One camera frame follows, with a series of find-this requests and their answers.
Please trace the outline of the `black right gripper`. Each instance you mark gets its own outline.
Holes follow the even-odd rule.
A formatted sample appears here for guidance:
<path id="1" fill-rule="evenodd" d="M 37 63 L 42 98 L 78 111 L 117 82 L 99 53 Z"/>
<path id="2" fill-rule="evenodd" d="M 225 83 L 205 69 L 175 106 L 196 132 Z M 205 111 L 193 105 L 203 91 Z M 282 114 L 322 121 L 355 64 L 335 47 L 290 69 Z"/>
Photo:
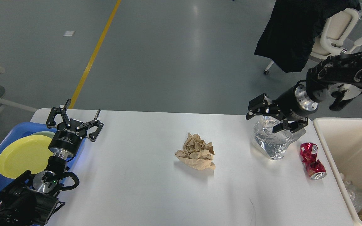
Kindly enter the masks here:
<path id="1" fill-rule="evenodd" d="M 303 84 L 296 84 L 281 94 L 277 99 L 271 100 L 266 93 L 250 100 L 246 120 L 255 116 L 271 116 L 280 120 L 273 126 L 272 132 L 290 131 L 295 133 L 308 125 L 308 116 L 315 113 L 318 103 L 307 94 Z"/>

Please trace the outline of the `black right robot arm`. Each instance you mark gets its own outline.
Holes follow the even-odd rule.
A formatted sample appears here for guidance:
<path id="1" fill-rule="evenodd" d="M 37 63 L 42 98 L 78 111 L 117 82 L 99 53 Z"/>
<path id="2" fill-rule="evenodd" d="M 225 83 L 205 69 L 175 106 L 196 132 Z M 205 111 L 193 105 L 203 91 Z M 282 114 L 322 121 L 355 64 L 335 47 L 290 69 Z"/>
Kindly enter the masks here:
<path id="1" fill-rule="evenodd" d="M 362 94 L 362 51 L 327 57 L 277 99 L 263 93 L 250 100 L 246 120 L 270 116 L 279 121 L 272 127 L 273 133 L 294 133 L 307 126 L 308 116 L 329 94 L 335 99 L 329 107 L 332 111 L 342 110 Z"/>

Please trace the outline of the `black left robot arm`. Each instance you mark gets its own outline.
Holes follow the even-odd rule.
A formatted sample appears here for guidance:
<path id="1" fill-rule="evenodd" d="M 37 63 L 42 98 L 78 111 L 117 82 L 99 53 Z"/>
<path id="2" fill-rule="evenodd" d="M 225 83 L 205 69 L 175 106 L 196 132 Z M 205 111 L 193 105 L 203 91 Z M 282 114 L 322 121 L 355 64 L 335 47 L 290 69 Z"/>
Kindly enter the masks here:
<path id="1" fill-rule="evenodd" d="M 76 157 L 84 140 L 96 141 L 104 124 L 99 119 L 100 109 L 88 122 L 69 118 L 70 103 L 68 99 L 63 107 L 53 107 L 47 117 L 46 127 L 56 132 L 48 146 L 52 156 L 45 169 L 37 173 L 26 170 L 1 190 L 0 226 L 46 225 L 65 205 L 59 193 L 79 186 L 79 178 L 67 163 Z"/>

